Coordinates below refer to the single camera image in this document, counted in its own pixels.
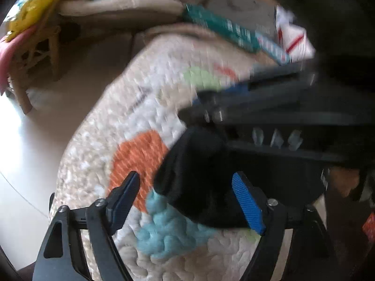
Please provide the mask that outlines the black pants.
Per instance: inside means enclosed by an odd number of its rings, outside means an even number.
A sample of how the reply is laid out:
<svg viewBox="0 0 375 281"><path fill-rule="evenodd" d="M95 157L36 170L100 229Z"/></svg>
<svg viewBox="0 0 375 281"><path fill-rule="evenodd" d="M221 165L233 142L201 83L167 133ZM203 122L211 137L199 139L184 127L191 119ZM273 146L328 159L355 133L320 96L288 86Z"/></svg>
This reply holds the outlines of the black pants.
<svg viewBox="0 0 375 281"><path fill-rule="evenodd" d="M242 172L266 197L302 208L325 191L322 167L228 147L204 128L188 128L154 176L153 188L190 220L211 228L250 228L232 189Z"/></svg>

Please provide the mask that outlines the light blue shapes box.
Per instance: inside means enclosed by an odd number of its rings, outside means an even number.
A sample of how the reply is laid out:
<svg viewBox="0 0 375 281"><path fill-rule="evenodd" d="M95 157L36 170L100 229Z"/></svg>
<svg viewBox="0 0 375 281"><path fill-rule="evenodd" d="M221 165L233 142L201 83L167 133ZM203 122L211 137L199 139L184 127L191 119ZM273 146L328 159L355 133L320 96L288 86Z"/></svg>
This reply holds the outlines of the light blue shapes box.
<svg viewBox="0 0 375 281"><path fill-rule="evenodd" d="M270 38L257 31L255 31L255 38L257 39L260 49L277 62L277 64L285 65L291 62L289 54Z"/></svg>

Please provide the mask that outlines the white paper shopping bag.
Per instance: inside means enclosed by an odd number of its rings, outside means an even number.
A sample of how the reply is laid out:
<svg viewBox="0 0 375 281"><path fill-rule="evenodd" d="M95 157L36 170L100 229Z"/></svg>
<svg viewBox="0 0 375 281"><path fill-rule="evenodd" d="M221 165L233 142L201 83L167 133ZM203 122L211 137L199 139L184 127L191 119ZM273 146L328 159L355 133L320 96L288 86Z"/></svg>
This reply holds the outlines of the white paper shopping bag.
<svg viewBox="0 0 375 281"><path fill-rule="evenodd" d="M307 37L306 29L293 24L294 14L281 6L276 7L278 42L291 62L312 59L315 49Z"/></svg>

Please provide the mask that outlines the green long box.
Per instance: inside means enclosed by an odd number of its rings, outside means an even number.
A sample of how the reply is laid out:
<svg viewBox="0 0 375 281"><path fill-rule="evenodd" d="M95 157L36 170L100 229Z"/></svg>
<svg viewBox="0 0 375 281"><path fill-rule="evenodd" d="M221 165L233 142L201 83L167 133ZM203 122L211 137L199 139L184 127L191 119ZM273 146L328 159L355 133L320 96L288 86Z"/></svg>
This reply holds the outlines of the green long box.
<svg viewBox="0 0 375 281"><path fill-rule="evenodd" d="M260 50L253 30L248 30L229 19L215 15L202 6L185 4L182 17L185 22L206 27L247 52L256 53Z"/></svg>

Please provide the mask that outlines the grey laptop bag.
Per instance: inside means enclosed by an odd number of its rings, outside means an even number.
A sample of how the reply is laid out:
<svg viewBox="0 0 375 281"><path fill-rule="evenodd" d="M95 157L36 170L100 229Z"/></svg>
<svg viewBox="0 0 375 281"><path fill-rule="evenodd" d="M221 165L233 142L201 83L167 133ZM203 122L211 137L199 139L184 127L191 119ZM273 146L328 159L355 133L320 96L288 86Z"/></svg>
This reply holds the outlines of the grey laptop bag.
<svg viewBox="0 0 375 281"><path fill-rule="evenodd" d="M205 6L210 12L238 25L275 37L276 6L263 0L209 0Z"/></svg>

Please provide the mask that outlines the wooden chair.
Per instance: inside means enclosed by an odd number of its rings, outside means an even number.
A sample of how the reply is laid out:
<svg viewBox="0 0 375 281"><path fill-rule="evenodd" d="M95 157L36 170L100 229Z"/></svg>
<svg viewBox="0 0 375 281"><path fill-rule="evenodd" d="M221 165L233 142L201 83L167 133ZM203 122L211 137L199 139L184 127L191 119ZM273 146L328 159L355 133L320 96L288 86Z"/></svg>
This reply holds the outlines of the wooden chair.
<svg viewBox="0 0 375 281"><path fill-rule="evenodd" d="M15 96L22 112L28 114L32 104L27 95L27 89L33 79L28 77L28 71L39 62L48 59L55 81L60 79L59 41L60 27L47 26L32 34L16 50L10 62L8 93Z"/></svg>

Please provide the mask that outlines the yellow plastic bag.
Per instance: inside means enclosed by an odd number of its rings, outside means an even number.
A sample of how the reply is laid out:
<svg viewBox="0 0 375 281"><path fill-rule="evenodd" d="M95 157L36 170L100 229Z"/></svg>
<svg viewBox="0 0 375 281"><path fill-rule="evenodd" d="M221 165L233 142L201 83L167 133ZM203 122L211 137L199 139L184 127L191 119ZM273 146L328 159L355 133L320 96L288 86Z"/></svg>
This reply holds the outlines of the yellow plastic bag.
<svg viewBox="0 0 375 281"><path fill-rule="evenodd" d="M55 0L17 0L4 19L8 43L21 32L38 23L46 9Z"/></svg>

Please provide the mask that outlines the pink cushion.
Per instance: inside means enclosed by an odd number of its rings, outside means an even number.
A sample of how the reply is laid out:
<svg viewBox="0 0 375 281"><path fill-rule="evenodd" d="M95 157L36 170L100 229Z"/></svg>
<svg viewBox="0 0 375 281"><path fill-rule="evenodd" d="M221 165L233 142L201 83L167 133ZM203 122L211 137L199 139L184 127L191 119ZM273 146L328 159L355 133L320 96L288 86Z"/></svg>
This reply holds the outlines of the pink cushion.
<svg viewBox="0 0 375 281"><path fill-rule="evenodd" d="M8 87L8 70L10 63L16 50L21 46L32 34L34 34L36 26L31 26L27 30L21 32L10 42L6 41L4 36L1 39L1 57L0 57L0 90L1 95Z"/></svg>

